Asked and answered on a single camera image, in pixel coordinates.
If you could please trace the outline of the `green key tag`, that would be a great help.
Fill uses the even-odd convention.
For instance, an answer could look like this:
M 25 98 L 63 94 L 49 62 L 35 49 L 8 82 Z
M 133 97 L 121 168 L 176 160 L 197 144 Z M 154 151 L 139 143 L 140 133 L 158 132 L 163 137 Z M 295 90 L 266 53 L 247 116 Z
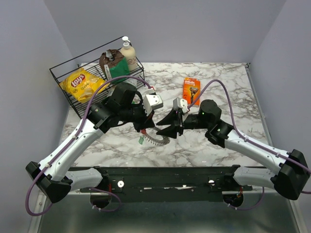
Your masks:
M 143 137 L 140 137 L 138 142 L 142 145 L 143 142 L 144 142 L 144 138 L 143 138 Z

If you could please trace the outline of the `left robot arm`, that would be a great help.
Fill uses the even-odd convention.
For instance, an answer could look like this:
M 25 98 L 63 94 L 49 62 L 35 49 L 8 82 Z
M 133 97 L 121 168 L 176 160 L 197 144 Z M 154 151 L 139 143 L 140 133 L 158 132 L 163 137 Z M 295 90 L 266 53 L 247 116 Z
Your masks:
M 119 122 L 132 123 L 136 131 L 154 127 L 155 110 L 163 106 L 160 96 L 153 88 L 142 96 L 129 83 L 116 85 L 112 95 L 94 103 L 86 110 L 75 130 L 49 156 L 40 162 L 30 162 L 26 171 L 51 201 L 57 203 L 70 191 L 93 187 L 102 192 L 108 180 L 98 168 L 70 171 L 77 158 L 109 129 Z

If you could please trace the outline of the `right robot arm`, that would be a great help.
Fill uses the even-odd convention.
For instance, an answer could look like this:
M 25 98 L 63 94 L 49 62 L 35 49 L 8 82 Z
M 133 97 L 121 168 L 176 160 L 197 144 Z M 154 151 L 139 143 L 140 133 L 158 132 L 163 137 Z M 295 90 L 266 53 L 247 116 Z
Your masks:
M 254 185 L 274 189 L 290 200 L 298 199 L 311 173 L 302 152 L 277 149 L 241 133 L 221 120 L 222 111 L 213 100 L 204 100 L 196 114 L 188 113 L 186 103 L 180 98 L 173 101 L 172 110 L 158 122 L 166 126 L 158 135 L 177 138 L 184 130 L 206 129 L 205 137 L 212 144 L 239 152 L 263 166 L 237 167 L 223 179 L 227 189 Z

